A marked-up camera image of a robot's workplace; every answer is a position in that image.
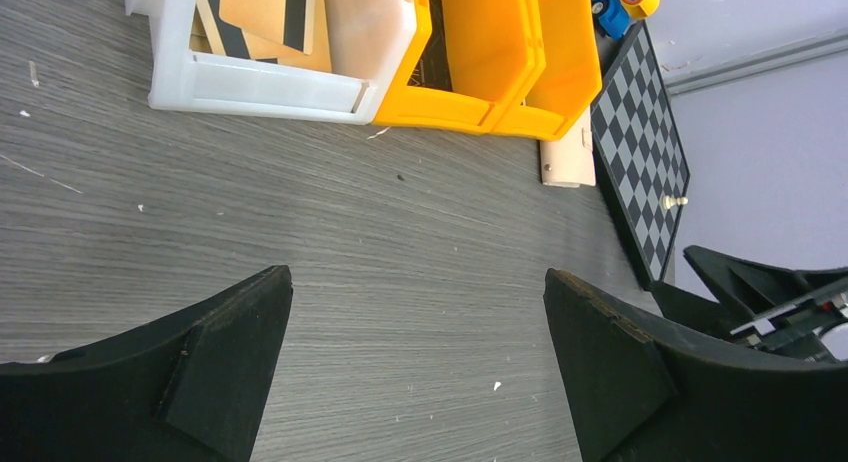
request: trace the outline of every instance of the white chess pawn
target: white chess pawn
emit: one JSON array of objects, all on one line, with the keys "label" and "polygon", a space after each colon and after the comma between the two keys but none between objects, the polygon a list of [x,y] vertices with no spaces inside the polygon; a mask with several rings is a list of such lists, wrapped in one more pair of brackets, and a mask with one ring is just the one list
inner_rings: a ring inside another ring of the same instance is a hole
[{"label": "white chess pawn", "polygon": [[666,195],[663,197],[663,208],[665,210],[669,210],[674,206],[684,206],[689,203],[689,197],[672,197],[670,195]]}]

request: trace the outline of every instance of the yellow plastic container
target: yellow plastic container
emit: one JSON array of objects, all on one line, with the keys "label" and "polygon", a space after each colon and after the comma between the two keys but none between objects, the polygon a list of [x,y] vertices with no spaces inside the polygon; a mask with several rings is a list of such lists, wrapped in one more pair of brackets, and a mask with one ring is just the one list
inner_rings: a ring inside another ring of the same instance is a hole
[{"label": "yellow plastic container", "polygon": [[375,124],[488,133],[545,67],[537,0],[441,0],[453,92],[409,86],[430,34],[429,0]]},{"label": "yellow plastic container", "polygon": [[559,140],[601,90],[591,0],[539,0],[547,67],[527,94],[492,130]]}]

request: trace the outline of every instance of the black and white checkered pattern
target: black and white checkered pattern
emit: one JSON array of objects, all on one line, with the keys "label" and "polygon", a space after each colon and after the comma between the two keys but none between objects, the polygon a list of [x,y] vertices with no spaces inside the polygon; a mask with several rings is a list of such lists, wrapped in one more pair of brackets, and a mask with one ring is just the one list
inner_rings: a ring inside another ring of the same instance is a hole
[{"label": "black and white checkered pattern", "polygon": [[649,289],[665,275],[681,212],[664,209],[662,200],[686,194],[689,169],[644,23],[630,30],[604,76],[592,131],[599,185],[611,212],[624,219],[616,224],[627,227],[619,232]]}]

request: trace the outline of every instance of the wall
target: wall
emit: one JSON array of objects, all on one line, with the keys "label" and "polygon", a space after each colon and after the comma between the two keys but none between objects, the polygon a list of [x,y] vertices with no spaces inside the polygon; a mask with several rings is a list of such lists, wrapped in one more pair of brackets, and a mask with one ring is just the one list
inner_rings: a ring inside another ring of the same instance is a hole
[{"label": "wall", "polygon": [[662,0],[648,25],[669,82],[848,28],[848,0]]},{"label": "wall", "polygon": [[675,97],[692,172],[682,249],[793,268],[848,266],[848,54]]}]

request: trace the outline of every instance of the blue toy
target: blue toy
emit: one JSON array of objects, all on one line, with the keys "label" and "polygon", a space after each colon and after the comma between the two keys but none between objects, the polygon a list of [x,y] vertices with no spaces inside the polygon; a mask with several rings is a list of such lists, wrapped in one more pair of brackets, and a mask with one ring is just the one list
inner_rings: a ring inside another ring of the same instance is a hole
[{"label": "blue toy", "polygon": [[592,15],[601,30],[615,40],[624,37],[630,27],[630,14],[624,9],[621,0],[592,0]]}]

